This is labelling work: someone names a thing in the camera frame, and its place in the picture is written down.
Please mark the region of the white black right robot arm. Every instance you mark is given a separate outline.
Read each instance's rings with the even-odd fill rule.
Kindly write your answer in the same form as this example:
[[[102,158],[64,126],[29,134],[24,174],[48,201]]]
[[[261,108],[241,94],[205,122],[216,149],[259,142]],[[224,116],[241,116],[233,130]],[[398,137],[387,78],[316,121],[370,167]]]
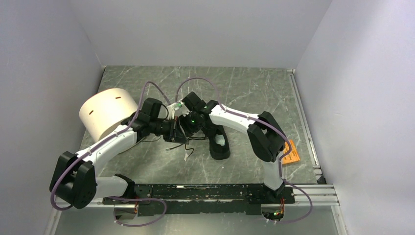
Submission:
[[[264,169],[264,197],[275,203],[283,196],[285,183],[281,179],[279,159],[285,146],[284,132],[269,112],[240,112],[211,100],[205,102],[194,92],[171,105],[173,117],[187,137],[202,131],[209,140],[210,156],[215,160],[230,157],[231,151],[225,128],[246,134],[251,148]]]

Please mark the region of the black shoelace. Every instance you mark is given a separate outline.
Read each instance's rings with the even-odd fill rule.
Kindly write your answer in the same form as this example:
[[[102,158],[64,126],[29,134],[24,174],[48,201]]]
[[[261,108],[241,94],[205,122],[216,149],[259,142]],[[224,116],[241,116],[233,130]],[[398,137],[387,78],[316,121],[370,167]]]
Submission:
[[[207,136],[204,136],[204,137],[190,137],[188,140],[189,141],[204,141],[204,140],[207,140],[207,139],[208,139],[208,137]],[[179,144],[179,145],[174,146],[174,147],[171,147],[171,148],[167,148],[165,150],[166,151],[171,151],[171,150],[176,149],[176,148],[179,148],[181,146],[184,146],[185,151],[190,151],[190,153],[188,154],[188,156],[191,156],[193,154],[194,150],[195,150],[194,148],[188,148],[187,147],[187,144],[184,144],[184,143]]]

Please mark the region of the black shoe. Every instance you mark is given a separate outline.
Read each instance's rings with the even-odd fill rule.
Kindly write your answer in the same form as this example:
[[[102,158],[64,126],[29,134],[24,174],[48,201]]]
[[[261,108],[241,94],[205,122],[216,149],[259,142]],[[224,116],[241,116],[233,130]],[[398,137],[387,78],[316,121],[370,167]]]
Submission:
[[[211,125],[203,128],[203,133],[209,140],[209,152],[215,160],[225,160],[230,157],[230,147],[226,132],[222,125]]]

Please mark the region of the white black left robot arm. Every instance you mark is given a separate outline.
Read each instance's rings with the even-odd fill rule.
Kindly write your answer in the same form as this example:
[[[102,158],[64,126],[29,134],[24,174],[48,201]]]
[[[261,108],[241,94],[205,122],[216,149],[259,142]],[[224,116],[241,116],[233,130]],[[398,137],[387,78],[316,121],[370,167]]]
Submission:
[[[161,101],[147,98],[140,109],[122,120],[103,139],[76,153],[66,151],[61,154],[49,186],[52,206],[63,210],[56,204],[56,198],[67,202],[67,209],[82,209],[96,198],[116,197],[124,204],[132,202],[136,197],[133,180],[120,174],[97,177],[96,172],[150,134],[162,136],[167,142],[184,143],[179,117],[188,115],[190,110],[178,101],[166,106],[166,115],[160,118],[161,108]]]

